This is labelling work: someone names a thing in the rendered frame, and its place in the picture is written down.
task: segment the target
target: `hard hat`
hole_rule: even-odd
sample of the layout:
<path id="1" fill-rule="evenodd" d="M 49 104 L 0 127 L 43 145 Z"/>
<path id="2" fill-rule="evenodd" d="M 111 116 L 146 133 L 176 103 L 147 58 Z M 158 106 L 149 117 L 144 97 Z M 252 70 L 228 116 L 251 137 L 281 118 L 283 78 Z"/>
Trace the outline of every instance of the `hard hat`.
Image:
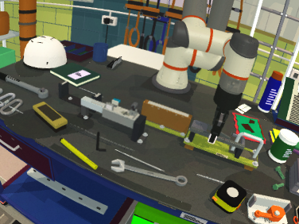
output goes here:
<path id="1" fill-rule="evenodd" d="M 31 39 L 25 47 L 24 63 L 34 68 L 57 68 L 67 63 L 64 46 L 54 37 Z"/>

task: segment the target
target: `adjustable wrench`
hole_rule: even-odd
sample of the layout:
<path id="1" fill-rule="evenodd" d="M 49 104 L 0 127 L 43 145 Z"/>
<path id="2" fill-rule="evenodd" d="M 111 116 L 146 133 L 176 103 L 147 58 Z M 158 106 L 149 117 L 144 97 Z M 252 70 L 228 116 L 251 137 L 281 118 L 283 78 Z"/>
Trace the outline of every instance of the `adjustable wrench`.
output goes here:
<path id="1" fill-rule="evenodd" d="M 180 186 L 180 187 L 183 187 L 188 182 L 188 180 L 185 176 L 177 176 L 177 177 L 167 176 L 167 175 L 164 175 L 161 173 L 151 172 L 151 171 L 147 171 L 145 169 L 131 167 L 131 166 L 125 165 L 124 160 L 113 160 L 112 164 L 118 165 L 117 167 L 111 166 L 111 169 L 115 172 L 124 172 L 126 169 L 126 170 L 130 170 L 132 172 L 137 172 L 137 173 L 144 174 L 147 176 L 152 176 L 152 177 L 160 178 L 163 180 L 172 181 L 172 182 L 176 183 L 177 186 Z"/>

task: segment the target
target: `book cover label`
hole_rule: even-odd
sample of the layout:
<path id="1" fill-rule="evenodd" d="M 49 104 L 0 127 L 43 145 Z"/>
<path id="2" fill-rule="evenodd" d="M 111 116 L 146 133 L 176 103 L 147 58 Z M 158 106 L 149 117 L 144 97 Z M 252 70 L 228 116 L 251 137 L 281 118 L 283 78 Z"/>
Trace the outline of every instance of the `book cover label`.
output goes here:
<path id="1" fill-rule="evenodd" d="M 90 74 L 91 73 L 89 73 L 88 71 L 81 70 L 81 71 L 76 71 L 76 72 L 72 73 L 71 75 L 68 75 L 68 77 L 70 77 L 72 79 L 81 79 Z"/>

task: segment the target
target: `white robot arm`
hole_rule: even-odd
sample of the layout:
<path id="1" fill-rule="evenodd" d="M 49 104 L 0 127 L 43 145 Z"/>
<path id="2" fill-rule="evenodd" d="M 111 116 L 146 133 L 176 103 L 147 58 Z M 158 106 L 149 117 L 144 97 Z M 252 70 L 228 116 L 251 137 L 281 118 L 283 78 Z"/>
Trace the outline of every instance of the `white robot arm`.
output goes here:
<path id="1" fill-rule="evenodd" d="M 239 106 L 254 59 L 258 40 L 241 33 L 225 33 L 206 26 L 206 0 L 184 0 L 182 21 L 174 25 L 161 70 L 153 77 L 155 87 L 175 94 L 190 90 L 188 66 L 217 71 L 226 59 L 216 89 L 217 105 L 208 142 L 214 144 L 229 110 Z"/>

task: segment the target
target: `yellow tube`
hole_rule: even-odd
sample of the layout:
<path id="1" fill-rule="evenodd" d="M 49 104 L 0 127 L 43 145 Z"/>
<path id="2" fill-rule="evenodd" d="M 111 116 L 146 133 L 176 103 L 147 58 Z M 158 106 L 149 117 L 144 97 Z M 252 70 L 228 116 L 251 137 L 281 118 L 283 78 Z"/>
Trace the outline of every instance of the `yellow tube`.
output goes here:
<path id="1" fill-rule="evenodd" d="M 89 160 L 84 154 L 82 154 L 81 151 L 76 149 L 74 146 L 72 146 L 70 143 L 68 143 L 64 138 L 60 139 L 60 142 L 62 145 L 67 147 L 72 153 L 74 153 L 76 156 L 78 156 L 83 162 L 87 163 L 91 168 L 96 170 L 98 168 L 98 165 Z"/>

